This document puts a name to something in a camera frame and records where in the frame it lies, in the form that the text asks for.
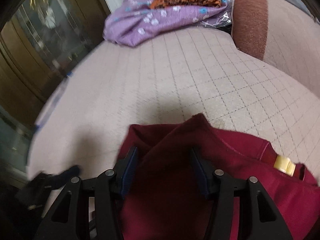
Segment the dark red garment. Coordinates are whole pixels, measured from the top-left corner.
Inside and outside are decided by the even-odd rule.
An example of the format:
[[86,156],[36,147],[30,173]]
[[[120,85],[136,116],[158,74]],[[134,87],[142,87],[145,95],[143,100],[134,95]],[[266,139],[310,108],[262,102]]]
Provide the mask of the dark red garment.
[[181,124],[131,125],[120,148],[138,150],[121,210],[125,239],[202,239],[211,204],[191,154],[233,178],[257,177],[275,202],[294,239],[303,239],[319,219],[319,186],[303,164],[294,176],[277,170],[267,140],[217,129],[203,114]]

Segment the pink quilted bed cover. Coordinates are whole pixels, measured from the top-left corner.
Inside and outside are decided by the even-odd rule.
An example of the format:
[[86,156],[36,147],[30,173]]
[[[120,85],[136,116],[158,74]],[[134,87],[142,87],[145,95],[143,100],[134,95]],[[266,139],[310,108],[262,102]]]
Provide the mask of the pink quilted bed cover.
[[114,165],[131,124],[212,126],[268,140],[319,177],[319,98],[239,51],[220,30],[189,27],[135,48],[102,42],[60,83],[36,121],[27,177],[72,165],[96,177]]

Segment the wooden glass-door cabinet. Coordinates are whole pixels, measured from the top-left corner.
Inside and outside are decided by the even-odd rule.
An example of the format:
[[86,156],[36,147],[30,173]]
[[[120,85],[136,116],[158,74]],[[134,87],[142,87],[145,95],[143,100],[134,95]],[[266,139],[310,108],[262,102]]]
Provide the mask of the wooden glass-door cabinet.
[[101,41],[105,0],[13,0],[1,21],[1,170],[26,176],[35,122]]

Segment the pink quilted bolster pillow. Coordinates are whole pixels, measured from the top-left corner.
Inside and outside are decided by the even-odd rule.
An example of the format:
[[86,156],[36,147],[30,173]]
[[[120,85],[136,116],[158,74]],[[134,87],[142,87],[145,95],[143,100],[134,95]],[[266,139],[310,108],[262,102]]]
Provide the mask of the pink quilted bolster pillow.
[[319,95],[319,24],[285,0],[233,0],[236,47]]

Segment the purple floral cloth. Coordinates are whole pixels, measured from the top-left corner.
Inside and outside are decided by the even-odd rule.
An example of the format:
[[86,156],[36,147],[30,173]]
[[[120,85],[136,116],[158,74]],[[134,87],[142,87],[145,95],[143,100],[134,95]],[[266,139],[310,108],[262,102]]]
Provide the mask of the purple floral cloth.
[[151,9],[153,0],[123,0],[105,20],[103,38],[119,45],[135,47],[157,35],[200,22],[231,10],[230,0],[220,7],[177,5]]

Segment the clear plastic bag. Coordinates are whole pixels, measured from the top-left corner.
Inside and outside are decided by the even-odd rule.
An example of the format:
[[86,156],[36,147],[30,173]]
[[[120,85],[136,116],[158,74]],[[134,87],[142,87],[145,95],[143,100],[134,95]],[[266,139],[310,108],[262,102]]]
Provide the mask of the clear plastic bag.
[[200,26],[219,29],[230,34],[232,30],[231,10],[222,11],[217,15],[201,21]]

